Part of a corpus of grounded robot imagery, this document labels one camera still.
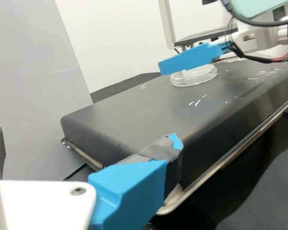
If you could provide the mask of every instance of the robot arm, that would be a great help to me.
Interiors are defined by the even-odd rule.
[[[191,48],[179,55],[161,61],[159,68],[163,75],[205,65],[215,59],[220,59],[220,56],[226,58],[230,51],[240,58],[262,63],[288,60],[288,53],[283,57],[272,59],[246,55],[247,53],[270,49],[277,45],[288,45],[288,0],[264,3],[258,3],[256,0],[221,0],[221,2],[233,16],[227,30],[230,30],[231,23],[236,18],[238,31],[230,36],[224,36],[204,46]],[[169,1],[159,0],[159,6],[167,46],[168,48],[174,48],[176,38]]]

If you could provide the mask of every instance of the gray panel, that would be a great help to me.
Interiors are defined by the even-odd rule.
[[[0,0],[5,179],[60,180],[83,162],[60,119],[92,103],[54,0]]]

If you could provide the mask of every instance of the blue 3d-printed part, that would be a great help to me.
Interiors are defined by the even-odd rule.
[[[183,51],[173,57],[159,62],[161,75],[168,75],[182,70],[211,63],[215,58],[227,51],[226,44],[210,45],[204,43],[194,48]]]
[[[167,161],[117,164],[92,173],[97,191],[89,230],[140,230],[163,206]]]

